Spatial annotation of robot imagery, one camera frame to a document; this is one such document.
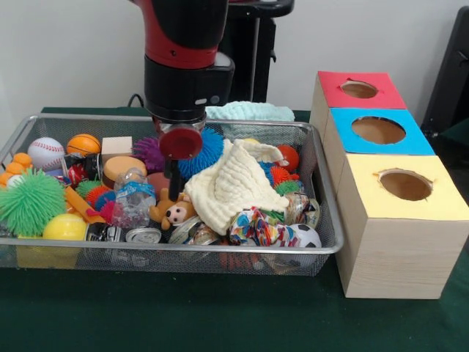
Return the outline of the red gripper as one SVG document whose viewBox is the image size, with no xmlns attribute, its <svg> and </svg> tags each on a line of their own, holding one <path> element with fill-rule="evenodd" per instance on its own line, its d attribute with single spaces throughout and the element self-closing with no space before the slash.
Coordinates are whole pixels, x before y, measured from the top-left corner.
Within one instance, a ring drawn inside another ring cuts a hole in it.
<svg viewBox="0 0 469 352">
<path fill-rule="evenodd" d="M 176 202 L 180 195 L 181 174 L 179 160 L 197 156 L 202 149 L 201 132 L 192 125 L 170 125 L 160 135 L 160 151 L 171 159 L 167 161 L 169 179 L 169 199 Z"/>
</svg>

